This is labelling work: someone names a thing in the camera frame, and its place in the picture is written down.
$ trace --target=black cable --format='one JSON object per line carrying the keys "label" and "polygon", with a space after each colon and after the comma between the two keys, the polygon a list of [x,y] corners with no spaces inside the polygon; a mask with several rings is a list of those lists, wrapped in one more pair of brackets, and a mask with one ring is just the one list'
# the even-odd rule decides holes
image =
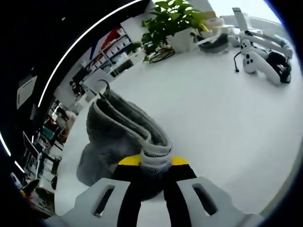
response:
{"label": "black cable", "polygon": [[235,62],[235,71],[236,71],[236,72],[239,72],[239,69],[238,69],[238,67],[237,67],[236,57],[237,57],[240,53],[241,53],[241,51],[240,51],[239,53],[237,53],[237,54],[234,56],[234,58],[233,58],[233,61]]}

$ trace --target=white table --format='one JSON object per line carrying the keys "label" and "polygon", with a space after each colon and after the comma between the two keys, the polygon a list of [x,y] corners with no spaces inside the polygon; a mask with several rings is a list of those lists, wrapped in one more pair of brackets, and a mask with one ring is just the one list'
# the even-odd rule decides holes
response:
{"label": "white table", "polygon": [[[287,179],[303,136],[303,78],[296,57],[292,82],[275,87],[264,75],[246,74],[242,56],[192,51],[131,67],[111,88],[145,110],[167,132],[175,155],[197,176],[226,190],[236,207],[261,212]],[[77,180],[88,106],[65,143],[58,169],[55,208],[73,208],[88,187]]]}

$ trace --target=white pot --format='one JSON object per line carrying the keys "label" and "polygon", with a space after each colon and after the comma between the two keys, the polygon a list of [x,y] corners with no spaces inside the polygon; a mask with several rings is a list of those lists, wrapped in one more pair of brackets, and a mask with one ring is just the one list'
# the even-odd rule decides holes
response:
{"label": "white pot", "polygon": [[191,28],[185,29],[183,31],[175,33],[174,36],[168,36],[167,39],[171,47],[175,50],[176,53],[188,52],[192,49],[193,38],[190,36],[192,32]]}

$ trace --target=white tabletop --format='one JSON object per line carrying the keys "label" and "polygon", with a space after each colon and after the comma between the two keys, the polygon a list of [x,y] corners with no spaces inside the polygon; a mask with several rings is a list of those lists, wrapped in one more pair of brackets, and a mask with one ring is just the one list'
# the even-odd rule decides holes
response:
{"label": "white tabletop", "polygon": [[[303,135],[303,78],[292,59],[292,82],[275,87],[264,75],[246,74],[242,58],[195,50],[155,64],[140,63],[111,88],[145,110],[167,132],[175,155],[197,176],[226,190],[236,207],[259,213],[287,179]],[[88,187],[77,180],[81,152],[89,142],[79,114],[58,169],[55,211],[63,215]]]}

